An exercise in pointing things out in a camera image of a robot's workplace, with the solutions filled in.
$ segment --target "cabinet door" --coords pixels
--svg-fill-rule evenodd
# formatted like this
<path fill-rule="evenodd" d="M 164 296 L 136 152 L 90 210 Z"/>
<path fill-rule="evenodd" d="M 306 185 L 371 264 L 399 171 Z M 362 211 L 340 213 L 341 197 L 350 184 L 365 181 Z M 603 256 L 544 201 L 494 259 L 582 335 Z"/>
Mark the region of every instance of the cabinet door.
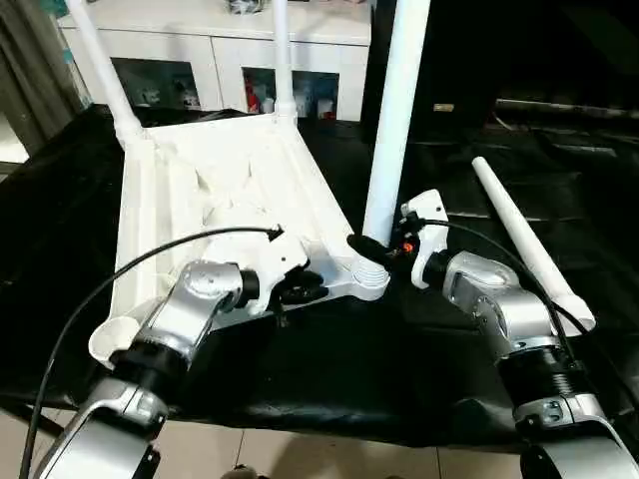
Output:
<path fill-rule="evenodd" d="M 268 84 L 269 78 L 274 77 L 274 42 L 219 37 L 211 41 L 225 108 L 246 112 L 251 106 L 253 110 L 255 102 L 264 100 L 264 92 L 256 92 L 254 82 L 259 79 Z M 339 120 L 358 121 L 367 58 L 367 47 L 292 42 L 291 60 L 298 110 L 301 104 L 308 103 L 302 109 L 309 115 L 318 115 L 330 108 L 332 102 L 332 112 Z M 268 97 L 271 89 L 267 85 Z"/>
<path fill-rule="evenodd" d="M 63 29 L 95 103 L 107 103 L 76 29 Z M 220 110 L 222 101 L 209 37 L 100 30 L 132 105 Z"/>

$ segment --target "black cylinder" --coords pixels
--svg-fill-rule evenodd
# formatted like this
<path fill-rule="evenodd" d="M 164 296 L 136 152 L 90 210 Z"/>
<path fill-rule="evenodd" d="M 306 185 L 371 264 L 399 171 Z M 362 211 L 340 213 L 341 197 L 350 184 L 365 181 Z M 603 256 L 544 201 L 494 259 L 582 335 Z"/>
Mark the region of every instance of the black cylinder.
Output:
<path fill-rule="evenodd" d="M 184 380 L 188 364 L 175 350 L 151 342 L 136 341 L 127 350 L 115 351 L 110 358 L 113 375 L 139 384 L 166 403 L 175 399 Z"/>
<path fill-rule="evenodd" d="M 583 367 L 557 346 L 512 353 L 497 368 L 515 407 L 545 397 L 589 392 Z"/>

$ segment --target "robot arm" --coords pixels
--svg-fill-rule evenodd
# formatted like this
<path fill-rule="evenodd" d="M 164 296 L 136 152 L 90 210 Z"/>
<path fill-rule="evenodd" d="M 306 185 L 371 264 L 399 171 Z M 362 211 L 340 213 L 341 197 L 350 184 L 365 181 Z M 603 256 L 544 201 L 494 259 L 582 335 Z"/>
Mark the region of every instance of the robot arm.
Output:
<path fill-rule="evenodd" d="M 403 205 L 401 214 L 396 247 L 362 237 L 350 237 L 349 243 L 387 269 L 409 267 L 414 286 L 441 288 L 470 315 L 512 400 L 517 431 L 529 445 L 521 457 L 524 479 L 638 479 L 639 467 L 583 367 L 563 350 L 539 297 L 522 288 L 507 265 L 447 249 L 448 228 L 423 222 L 447 220 L 436 190 Z"/>
<path fill-rule="evenodd" d="M 230 325 L 218 323 L 219 314 L 251 306 L 264 311 L 275 287 L 284 279 L 295 283 L 287 272 L 309 272 L 302 271 L 308 263 L 302 246 L 286 234 L 271 241 L 265 255 L 272 258 L 263 258 L 256 270 L 207 260 L 187 264 L 131 346 L 113 353 L 114 370 L 79 408 L 35 477 L 153 477 L 160 462 L 153 441 L 167 421 L 168 404 L 206 336 Z M 294 287 L 289 299 L 312 300 L 324 292 L 317 285 L 311 291 Z"/>

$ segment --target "black furniture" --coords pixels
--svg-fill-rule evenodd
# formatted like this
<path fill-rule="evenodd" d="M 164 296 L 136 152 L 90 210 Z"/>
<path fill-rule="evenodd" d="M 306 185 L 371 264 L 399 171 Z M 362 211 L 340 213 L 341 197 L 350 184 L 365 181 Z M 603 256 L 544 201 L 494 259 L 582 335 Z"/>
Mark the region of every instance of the black furniture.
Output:
<path fill-rule="evenodd" d="M 361 116 L 370 141 L 396 3 L 377 0 L 372 11 Z M 493 113 L 636 132 L 637 8 L 621 0 L 432 0 L 410 136 L 480 128 Z"/>
<path fill-rule="evenodd" d="M 140 110 L 145 125 L 198 112 Z M 361 228 L 371 162 L 360 127 L 300 123 L 352 227 Z M 639 254 L 625 222 L 637 209 L 639 148 L 541 131 L 481 130 L 409 145 L 400 200 L 439 188 L 453 221 L 508 244 L 474 178 L 483 155 L 568 281 L 595 311 L 596 337 L 638 389 Z M 46 357 L 79 300 L 113 270 L 123 153 L 94 106 L 0 184 L 0 406 L 32 402 Z M 504 260 L 451 233 L 452 247 Z M 87 352 L 109 311 L 100 296 L 73 328 L 46 403 L 72 408 L 104 373 Z M 582 339 L 574 341 L 609 412 L 627 405 Z M 437 291 L 394 278 L 376 303 L 354 298 L 265 318 L 210 337 L 173 405 L 175 418 L 233 427 L 315 431 L 411 446 L 512 445 L 510 403 L 484 340 Z"/>

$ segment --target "white cabinet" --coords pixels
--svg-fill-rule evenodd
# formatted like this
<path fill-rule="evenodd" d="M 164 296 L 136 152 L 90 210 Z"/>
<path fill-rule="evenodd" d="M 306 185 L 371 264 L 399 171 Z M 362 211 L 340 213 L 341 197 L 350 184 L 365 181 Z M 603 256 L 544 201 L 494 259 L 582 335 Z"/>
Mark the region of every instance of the white cabinet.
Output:
<path fill-rule="evenodd" d="M 93 101 L 107 103 L 80 34 L 76 29 L 68 28 L 63 29 L 63 33 Z M 111 30 L 101 30 L 100 37 L 109 56 L 114 59 L 118 75 L 132 103 L 153 106 L 154 100 L 158 100 L 158 106 L 175 107 L 176 99 L 182 93 L 193 108 L 222 108 L 209 37 Z M 126 62 L 123 59 L 138 62 Z M 158 82 L 159 77 L 165 81 Z M 144 102 L 141 97 L 145 95 L 153 98 Z"/>
<path fill-rule="evenodd" d="M 99 0 L 89 11 L 135 105 L 247 111 L 250 77 L 275 66 L 270 3 L 254 15 L 230 14 L 227 0 Z M 59 25 L 93 101 L 106 103 L 73 19 Z M 306 98 L 310 115 L 320 102 L 333 117 L 359 120 L 369 6 L 289 2 L 289 28 L 299 105 Z M 263 102 L 267 89 L 257 88 Z"/>
<path fill-rule="evenodd" d="M 268 40 L 249 40 L 237 38 L 213 38 L 216 64 L 222 98 L 225 108 L 248 110 L 247 81 L 252 69 L 273 69 L 275 67 L 275 45 Z M 294 70 L 294 89 L 296 96 L 301 92 L 298 88 L 297 72 L 314 72 L 334 74 L 334 88 L 326 86 L 328 100 L 336 103 L 333 106 L 336 117 L 340 120 L 359 120 L 361 99 L 366 74 L 368 49 L 352 45 L 331 45 L 322 43 L 291 42 L 291 62 Z M 319 82 L 329 82 L 323 76 Z M 309 99 L 313 102 L 313 110 L 319 98 Z"/>

